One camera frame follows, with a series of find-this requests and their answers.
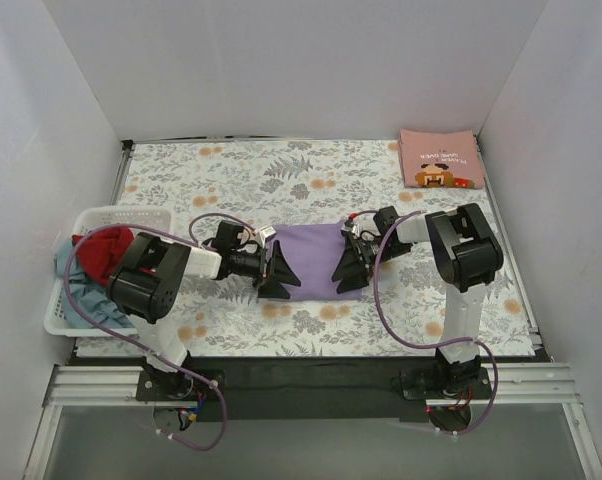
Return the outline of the purple t shirt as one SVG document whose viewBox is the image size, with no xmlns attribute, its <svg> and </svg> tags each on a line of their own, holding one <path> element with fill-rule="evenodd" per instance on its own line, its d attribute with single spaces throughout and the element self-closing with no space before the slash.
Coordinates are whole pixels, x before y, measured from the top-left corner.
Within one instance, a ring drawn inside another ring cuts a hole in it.
<svg viewBox="0 0 602 480">
<path fill-rule="evenodd" d="M 344 252 L 342 223 L 275 225 L 274 240 L 280 242 L 283 256 L 301 281 L 300 286 L 285 285 L 289 301 L 358 301 L 362 289 L 338 293 L 331 280 Z"/>
</svg>

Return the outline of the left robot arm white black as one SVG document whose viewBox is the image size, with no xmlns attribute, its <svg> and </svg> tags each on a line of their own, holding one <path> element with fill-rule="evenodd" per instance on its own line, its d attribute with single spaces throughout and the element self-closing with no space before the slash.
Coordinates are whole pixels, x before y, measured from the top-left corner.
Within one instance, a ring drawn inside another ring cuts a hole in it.
<svg viewBox="0 0 602 480">
<path fill-rule="evenodd" d="M 147 348 L 143 369 L 163 395 L 186 399 L 203 386 L 179 370 L 190 355 L 168 318 L 184 278 L 246 277 L 260 298 L 276 300 L 288 300 L 287 288 L 301 285 L 274 236 L 272 227 L 250 234 L 245 226 L 223 220 L 204 247 L 168 242 L 148 232 L 134 237 L 110 275 L 106 295 L 132 320 Z"/>
</svg>

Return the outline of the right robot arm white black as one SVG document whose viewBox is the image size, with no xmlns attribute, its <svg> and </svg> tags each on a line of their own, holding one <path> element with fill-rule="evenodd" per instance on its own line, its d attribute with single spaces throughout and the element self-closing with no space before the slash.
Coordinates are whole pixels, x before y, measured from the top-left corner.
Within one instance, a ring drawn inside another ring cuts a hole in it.
<svg viewBox="0 0 602 480">
<path fill-rule="evenodd" d="M 373 213 L 376 234 L 361 231 L 357 218 L 352 214 L 342 224 L 345 246 L 332 280 L 338 293 L 371 286 L 379 319 L 395 341 L 405 347 L 412 345 L 392 329 L 384 313 L 381 265 L 410 253 L 416 244 L 429 244 L 445 285 L 443 333 L 438 342 L 428 346 L 434 357 L 427 366 L 402 373 L 404 395 L 409 399 L 440 396 L 464 401 L 476 390 L 494 395 L 498 371 L 482 365 L 484 358 L 494 355 L 480 340 L 479 329 L 486 291 L 503 267 L 504 254 L 481 208 L 470 203 L 450 211 L 401 216 L 394 207 L 385 207 Z"/>
</svg>

